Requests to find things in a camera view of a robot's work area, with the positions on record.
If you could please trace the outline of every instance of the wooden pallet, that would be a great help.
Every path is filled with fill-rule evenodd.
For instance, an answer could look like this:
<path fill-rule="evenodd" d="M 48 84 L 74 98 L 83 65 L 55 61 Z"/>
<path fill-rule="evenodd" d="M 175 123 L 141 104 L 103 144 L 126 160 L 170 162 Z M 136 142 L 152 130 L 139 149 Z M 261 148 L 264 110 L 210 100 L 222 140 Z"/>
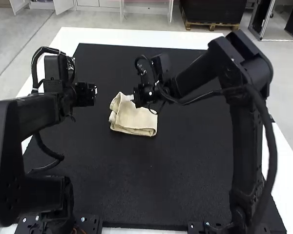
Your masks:
<path fill-rule="evenodd" d="M 216 26 L 223 26 L 223 27 L 231 27 L 233 31 L 236 31 L 239 29 L 240 24 L 236 23 L 236 24 L 231 24 L 231 23 L 204 23 L 204 22 L 192 22 L 192 21 L 188 21 L 185 11 L 183 10 L 182 6 L 180 5 L 180 10 L 181 10 L 181 15 L 182 15 L 182 19 L 185 23 L 185 27 L 186 30 L 191 30 L 191 26 L 193 25 L 207 25 L 209 26 L 209 30 L 210 31 L 214 31 Z"/>

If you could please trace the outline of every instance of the beige towel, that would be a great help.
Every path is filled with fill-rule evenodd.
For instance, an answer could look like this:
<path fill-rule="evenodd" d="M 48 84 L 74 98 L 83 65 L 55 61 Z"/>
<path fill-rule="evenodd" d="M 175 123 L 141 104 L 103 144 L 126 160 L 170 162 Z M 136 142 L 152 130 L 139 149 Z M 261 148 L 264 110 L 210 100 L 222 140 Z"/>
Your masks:
<path fill-rule="evenodd" d="M 109 108 L 111 129 L 118 132 L 152 137 L 157 132 L 157 115 L 152 114 L 147 108 L 136 109 L 129 97 L 119 92 L 112 100 Z"/>

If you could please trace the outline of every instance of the floor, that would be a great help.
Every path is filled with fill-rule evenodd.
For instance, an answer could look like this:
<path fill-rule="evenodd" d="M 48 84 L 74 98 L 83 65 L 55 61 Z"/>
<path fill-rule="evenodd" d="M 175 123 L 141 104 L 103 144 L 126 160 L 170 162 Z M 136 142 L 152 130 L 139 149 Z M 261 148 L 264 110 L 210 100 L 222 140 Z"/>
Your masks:
<path fill-rule="evenodd" d="M 247 30 L 250 17 L 251 13 L 246 12 L 240 28 L 254 40 Z M 265 38 L 290 39 L 283 31 L 282 23 L 282 17 L 275 14 Z M 185 31 L 178 8 L 174 9 L 171 25 L 166 17 L 154 15 L 128 14 L 120 23 L 119 13 L 68 11 L 57 16 L 50 10 L 24 9 L 14 16 L 11 9 L 0 8 L 0 99 L 16 96 L 30 75 L 34 52 L 42 45 L 48 46 L 59 29 L 65 26 Z M 207 30 L 198 27 L 191 32 Z M 229 30 L 216 28 L 216 32 L 227 34 Z M 253 42 L 273 64 L 268 108 L 293 149 L 293 42 Z"/>

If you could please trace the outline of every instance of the shelf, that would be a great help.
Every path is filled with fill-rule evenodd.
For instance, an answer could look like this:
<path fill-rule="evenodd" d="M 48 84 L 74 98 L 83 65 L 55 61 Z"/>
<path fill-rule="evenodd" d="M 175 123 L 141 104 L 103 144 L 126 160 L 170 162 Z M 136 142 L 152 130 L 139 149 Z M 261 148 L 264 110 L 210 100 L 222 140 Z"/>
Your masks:
<path fill-rule="evenodd" d="M 167 15 L 169 2 L 124 2 L 125 13 Z"/>
<path fill-rule="evenodd" d="M 55 10 L 54 3 L 50 2 L 39 2 L 39 1 L 31 1 L 29 4 L 30 9 L 45 9 L 45 10 Z"/>

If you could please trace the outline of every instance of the cabinet door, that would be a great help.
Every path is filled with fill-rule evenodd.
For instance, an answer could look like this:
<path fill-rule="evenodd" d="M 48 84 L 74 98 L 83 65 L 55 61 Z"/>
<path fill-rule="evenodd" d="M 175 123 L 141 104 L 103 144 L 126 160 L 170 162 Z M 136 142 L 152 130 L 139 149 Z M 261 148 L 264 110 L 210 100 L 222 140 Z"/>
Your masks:
<path fill-rule="evenodd" d="M 100 7 L 114 7 L 119 8 L 119 0 L 99 0 Z"/>
<path fill-rule="evenodd" d="M 29 4 L 30 0 L 10 0 L 14 15 Z"/>
<path fill-rule="evenodd" d="M 57 15 L 74 7 L 74 0 L 53 0 L 53 3 Z"/>
<path fill-rule="evenodd" d="M 99 6 L 99 0 L 77 0 L 79 6 Z"/>

